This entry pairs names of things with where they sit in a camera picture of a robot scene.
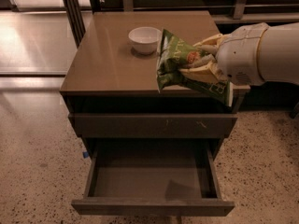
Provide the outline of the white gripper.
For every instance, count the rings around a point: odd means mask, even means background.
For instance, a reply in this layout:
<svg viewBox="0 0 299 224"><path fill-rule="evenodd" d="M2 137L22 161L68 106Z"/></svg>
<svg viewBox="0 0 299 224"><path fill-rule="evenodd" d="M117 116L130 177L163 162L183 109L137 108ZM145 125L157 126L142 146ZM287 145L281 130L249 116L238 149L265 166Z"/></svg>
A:
<svg viewBox="0 0 299 224"><path fill-rule="evenodd" d="M266 23L245 25L228 35L216 34L193 45L200 56L215 56L217 63L209 62L195 68L181 68L179 72L190 80L218 83L228 79L235 85L260 86L264 79L258 69L258 47Z"/></svg>

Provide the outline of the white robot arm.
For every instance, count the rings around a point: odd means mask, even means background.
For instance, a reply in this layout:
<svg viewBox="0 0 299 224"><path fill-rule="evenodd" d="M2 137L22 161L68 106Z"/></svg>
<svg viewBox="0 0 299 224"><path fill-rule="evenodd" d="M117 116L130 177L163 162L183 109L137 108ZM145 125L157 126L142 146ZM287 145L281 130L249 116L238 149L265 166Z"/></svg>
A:
<svg viewBox="0 0 299 224"><path fill-rule="evenodd" d="M188 79L235 85L265 82L299 84L299 23L245 25L228 35L214 35L197 45L206 58L194 56L179 72Z"/></svg>

